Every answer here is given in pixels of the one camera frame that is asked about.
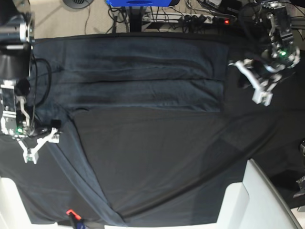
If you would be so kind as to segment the round grey chair base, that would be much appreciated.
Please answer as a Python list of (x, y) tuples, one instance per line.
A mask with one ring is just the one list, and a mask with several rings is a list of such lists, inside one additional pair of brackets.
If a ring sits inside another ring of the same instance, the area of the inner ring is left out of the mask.
[(93, 0), (63, 0), (63, 3), (76, 10), (84, 9), (92, 4)]

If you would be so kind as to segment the grey metal bracket right edge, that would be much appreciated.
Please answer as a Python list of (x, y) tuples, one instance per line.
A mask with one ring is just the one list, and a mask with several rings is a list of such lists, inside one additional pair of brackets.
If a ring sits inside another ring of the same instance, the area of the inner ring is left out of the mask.
[(293, 198), (297, 198), (305, 195), (305, 177), (302, 177), (296, 181), (299, 186), (299, 191), (293, 195)]

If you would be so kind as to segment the black table leg post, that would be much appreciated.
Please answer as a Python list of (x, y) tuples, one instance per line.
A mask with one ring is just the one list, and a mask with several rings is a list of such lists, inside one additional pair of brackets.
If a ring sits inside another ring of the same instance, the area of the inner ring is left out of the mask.
[(146, 12), (147, 7), (127, 7), (130, 32), (141, 32), (142, 31), (142, 18)]

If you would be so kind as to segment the blue clamp at bottom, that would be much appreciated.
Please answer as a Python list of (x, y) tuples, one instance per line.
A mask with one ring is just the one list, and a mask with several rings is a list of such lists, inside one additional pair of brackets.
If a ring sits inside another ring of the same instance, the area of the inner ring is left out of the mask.
[(69, 220), (73, 229), (86, 229), (87, 227), (84, 224), (84, 220), (72, 209), (66, 211), (66, 214), (69, 216)]

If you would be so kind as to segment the white power strip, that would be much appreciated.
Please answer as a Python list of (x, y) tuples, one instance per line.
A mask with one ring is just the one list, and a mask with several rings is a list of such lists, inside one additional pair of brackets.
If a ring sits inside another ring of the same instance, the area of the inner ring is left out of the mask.
[(169, 22), (169, 23), (176, 23), (179, 21), (183, 21), (184, 18), (191, 19), (191, 18), (204, 18), (204, 23), (211, 24), (213, 22), (213, 15), (207, 14), (188, 14), (188, 13), (178, 13), (178, 12), (146, 12), (142, 17), (142, 22)]

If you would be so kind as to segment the dark grey long-sleeve T-shirt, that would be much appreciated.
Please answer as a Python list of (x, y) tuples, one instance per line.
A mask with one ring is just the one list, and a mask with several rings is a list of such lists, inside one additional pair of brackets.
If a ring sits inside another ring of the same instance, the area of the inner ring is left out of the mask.
[(39, 41), (34, 53), (52, 72), (39, 119), (63, 124), (22, 194), (34, 221), (62, 221), (66, 208), (115, 226), (216, 220), (226, 45), (78, 37)]

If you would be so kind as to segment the white foam block left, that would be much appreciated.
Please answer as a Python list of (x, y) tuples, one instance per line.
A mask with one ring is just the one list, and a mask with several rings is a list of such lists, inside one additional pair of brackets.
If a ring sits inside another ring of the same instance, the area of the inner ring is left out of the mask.
[(9, 178), (0, 178), (1, 229), (58, 229), (54, 224), (32, 224), (21, 200), (16, 184)]

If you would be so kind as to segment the blue plastic bin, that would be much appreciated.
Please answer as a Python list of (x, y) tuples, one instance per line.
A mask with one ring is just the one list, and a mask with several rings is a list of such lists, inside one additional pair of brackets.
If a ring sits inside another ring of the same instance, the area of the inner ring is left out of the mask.
[(113, 7), (168, 7), (171, 0), (106, 0)]

